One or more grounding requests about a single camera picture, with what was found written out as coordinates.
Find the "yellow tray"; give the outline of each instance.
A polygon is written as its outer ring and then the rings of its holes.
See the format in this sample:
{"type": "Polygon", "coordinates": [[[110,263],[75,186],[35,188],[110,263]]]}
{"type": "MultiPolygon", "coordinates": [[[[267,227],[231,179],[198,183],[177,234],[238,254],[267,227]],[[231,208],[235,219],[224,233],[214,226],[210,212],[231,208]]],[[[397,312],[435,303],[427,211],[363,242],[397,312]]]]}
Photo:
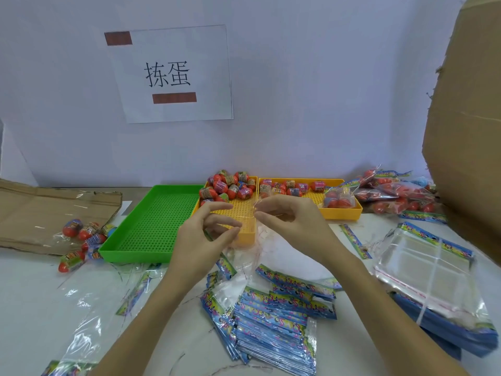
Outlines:
{"type": "MultiPolygon", "coordinates": [[[[344,182],[342,179],[325,179],[325,178],[272,178],[272,177],[263,177],[259,178],[258,185],[256,188],[258,189],[257,194],[259,194],[259,184],[262,179],[271,179],[274,183],[284,183],[286,180],[295,180],[296,183],[308,183],[315,182],[316,180],[322,180],[325,182],[325,186],[339,186],[344,182]]],[[[303,198],[310,198],[315,202],[315,204],[321,204],[324,201],[324,193],[323,192],[314,192],[308,191],[303,195],[303,198]]],[[[354,208],[319,208],[320,213],[325,219],[336,219],[336,220],[358,220],[362,213],[362,206],[358,201],[357,205],[354,208]]]]}
{"type": "MultiPolygon", "coordinates": [[[[232,209],[221,209],[218,211],[214,211],[216,214],[231,216],[233,219],[242,222],[242,228],[240,229],[240,233],[238,234],[238,238],[235,242],[238,246],[249,246],[254,244],[255,241],[255,218],[254,218],[254,204],[255,201],[258,200],[258,177],[249,177],[255,180],[256,182],[256,190],[254,191],[253,196],[250,199],[246,199],[242,201],[236,197],[232,201],[229,201],[233,204],[232,209]]],[[[209,183],[205,184],[205,187],[212,186],[209,183]]],[[[200,199],[195,205],[193,212],[197,211],[200,208],[200,199]]]]}

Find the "left hand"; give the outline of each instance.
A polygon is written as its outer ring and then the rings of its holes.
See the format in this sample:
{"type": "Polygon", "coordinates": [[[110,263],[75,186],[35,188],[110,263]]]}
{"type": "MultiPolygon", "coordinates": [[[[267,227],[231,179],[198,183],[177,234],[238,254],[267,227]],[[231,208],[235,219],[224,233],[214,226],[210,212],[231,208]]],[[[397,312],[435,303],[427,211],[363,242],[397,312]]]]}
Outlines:
{"type": "Polygon", "coordinates": [[[207,275],[222,250],[240,232],[241,222],[226,215],[211,214],[212,211],[232,208],[233,204],[226,202],[207,202],[179,227],[167,273],[181,280],[186,292],[207,275]],[[222,225],[233,228],[229,230],[222,225]],[[209,241],[204,230],[217,239],[209,241]]]}

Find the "paper sign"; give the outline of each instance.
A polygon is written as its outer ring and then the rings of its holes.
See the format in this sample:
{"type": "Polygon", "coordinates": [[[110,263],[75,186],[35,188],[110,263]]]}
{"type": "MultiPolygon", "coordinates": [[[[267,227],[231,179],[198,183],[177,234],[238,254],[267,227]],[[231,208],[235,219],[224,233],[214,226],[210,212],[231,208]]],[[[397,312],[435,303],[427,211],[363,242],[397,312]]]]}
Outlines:
{"type": "Polygon", "coordinates": [[[224,25],[104,38],[129,124],[233,119],[224,25]]]}

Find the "hand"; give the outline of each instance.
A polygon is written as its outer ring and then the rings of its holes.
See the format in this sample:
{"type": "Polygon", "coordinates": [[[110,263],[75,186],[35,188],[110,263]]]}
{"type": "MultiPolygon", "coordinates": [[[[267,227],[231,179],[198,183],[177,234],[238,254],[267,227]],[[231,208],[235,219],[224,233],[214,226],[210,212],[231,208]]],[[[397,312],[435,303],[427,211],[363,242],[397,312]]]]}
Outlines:
{"type": "Polygon", "coordinates": [[[335,247],[345,249],[310,198],[274,195],[261,199],[255,208],[258,221],[324,266],[335,247]]]}
{"type": "Polygon", "coordinates": [[[186,291],[207,275],[222,250],[236,239],[242,223],[226,215],[211,214],[211,211],[232,208],[230,203],[207,202],[179,227],[167,272],[181,280],[186,291]],[[229,230],[222,224],[233,228],[229,230]],[[209,241],[204,230],[215,240],[209,241]]]}

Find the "cardboard box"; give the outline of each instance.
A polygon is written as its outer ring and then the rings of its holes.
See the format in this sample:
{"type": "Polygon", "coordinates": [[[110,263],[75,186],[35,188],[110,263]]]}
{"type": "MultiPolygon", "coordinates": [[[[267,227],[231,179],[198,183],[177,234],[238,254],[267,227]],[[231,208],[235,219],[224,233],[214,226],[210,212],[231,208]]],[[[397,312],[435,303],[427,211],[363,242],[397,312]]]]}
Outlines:
{"type": "Polygon", "coordinates": [[[64,255],[82,244],[57,236],[68,221],[78,218],[102,226],[121,206],[120,192],[32,187],[0,179],[0,246],[64,255]]]}
{"type": "Polygon", "coordinates": [[[449,225],[501,265],[501,0],[467,0],[437,72],[423,156],[449,225]]]}

